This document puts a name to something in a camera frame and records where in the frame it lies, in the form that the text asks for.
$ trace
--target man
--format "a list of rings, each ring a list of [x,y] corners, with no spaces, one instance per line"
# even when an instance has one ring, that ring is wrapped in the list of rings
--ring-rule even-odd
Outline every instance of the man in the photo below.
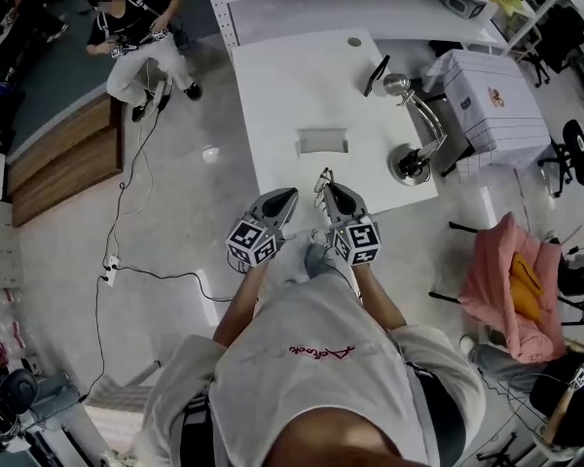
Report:
[[[212,340],[188,337],[165,366],[135,441],[149,465],[454,465],[485,413],[482,382],[448,338],[407,326],[369,265],[363,304],[323,245],[308,282],[255,300],[250,269]]]
[[[139,121],[152,94],[135,79],[147,59],[153,58],[191,100],[201,97],[201,88],[188,74],[186,60],[179,53],[169,32],[162,40],[153,33],[168,29],[182,0],[88,0],[99,11],[91,30],[87,52],[110,54],[118,45],[137,50],[117,57],[106,89],[112,96],[132,106],[132,120]]]
[[[46,10],[42,0],[0,0],[0,21],[4,16],[11,29],[0,44],[0,69],[10,74],[17,68],[18,57],[26,42],[37,30],[50,43],[68,28],[67,24]]]

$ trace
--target white sneaker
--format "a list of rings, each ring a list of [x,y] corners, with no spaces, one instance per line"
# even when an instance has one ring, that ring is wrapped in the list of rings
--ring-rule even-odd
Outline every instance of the white sneaker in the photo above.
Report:
[[[458,342],[458,349],[460,349],[460,352],[467,359],[469,359],[469,355],[474,347],[476,347],[476,342],[470,336],[463,336]]]

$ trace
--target orange object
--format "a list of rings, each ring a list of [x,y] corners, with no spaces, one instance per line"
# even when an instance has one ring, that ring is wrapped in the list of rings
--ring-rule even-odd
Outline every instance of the orange object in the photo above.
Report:
[[[541,282],[526,259],[519,253],[513,255],[510,266],[510,295],[515,311],[532,322],[541,319],[538,299],[543,295]]]

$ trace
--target black office chair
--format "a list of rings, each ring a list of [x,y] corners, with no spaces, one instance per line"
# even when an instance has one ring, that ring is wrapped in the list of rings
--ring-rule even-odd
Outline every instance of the black office chair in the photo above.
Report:
[[[570,169],[573,168],[575,179],[584,186],[584,132],[576,120],[569,121],[563,129],[564,144],[557,144],[552,140],[552,147],[556,152],[555,158],[540,160],[538,165],[543,167],[548,162],[555,162],[560,166],[560,188],[554,193],[559,198],[563,193],[565,183],[573,181]]]
[[[549,84],[549,74],[543,67],[544,61],[556,74],[568,67],[566,57],[584,43],[584,19],[572,7],[552,7],[547,20],[538,26],[541,42],[534,51],[523,57],[530,62],[536,71],[538,83],[541,86],[541,75],[545,76],[545,84]]]

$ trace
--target pink jacket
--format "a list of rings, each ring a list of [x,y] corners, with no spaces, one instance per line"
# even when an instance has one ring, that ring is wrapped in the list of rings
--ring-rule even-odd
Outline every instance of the pink jacket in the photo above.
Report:
[[[503,333],[510,354],[522,363],[547,362],[565,355],[558,314],[560,245],[532,237],[508,213],[496,227],[479,231],[474,247],[474,262],[458,297],[467,313]],[[515,252],[534,268],[543,286],[539,323],[515,312],[508,273]]]

